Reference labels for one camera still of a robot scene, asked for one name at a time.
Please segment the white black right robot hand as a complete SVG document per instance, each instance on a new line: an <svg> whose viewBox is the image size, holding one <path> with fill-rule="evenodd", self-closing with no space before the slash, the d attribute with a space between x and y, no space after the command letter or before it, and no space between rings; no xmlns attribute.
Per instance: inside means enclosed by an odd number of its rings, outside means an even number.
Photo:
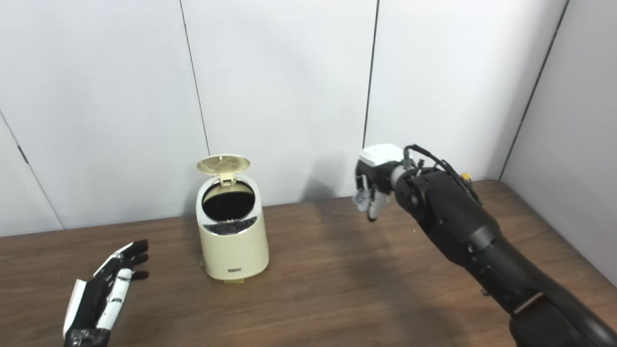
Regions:
<svg viewBox="0 0 617 347"><path fill-rule="evenodd" d="M389 201L399 177L407 171L403 149L379 144L361 150L355 169L356 193L353 202L374 222Z"/></svg>

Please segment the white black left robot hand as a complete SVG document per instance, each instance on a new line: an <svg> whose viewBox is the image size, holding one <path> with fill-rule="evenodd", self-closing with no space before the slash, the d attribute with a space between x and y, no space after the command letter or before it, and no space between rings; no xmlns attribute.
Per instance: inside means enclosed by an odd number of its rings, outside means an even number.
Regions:
<svg viewBox="0 0 617 347"><path fill-rule="evenodd" d="M106 347L133 281L144 280L148 271L135 271L148 260L148 240L119 248L88 280L77 279L63 325L65 347Z"/></svg>

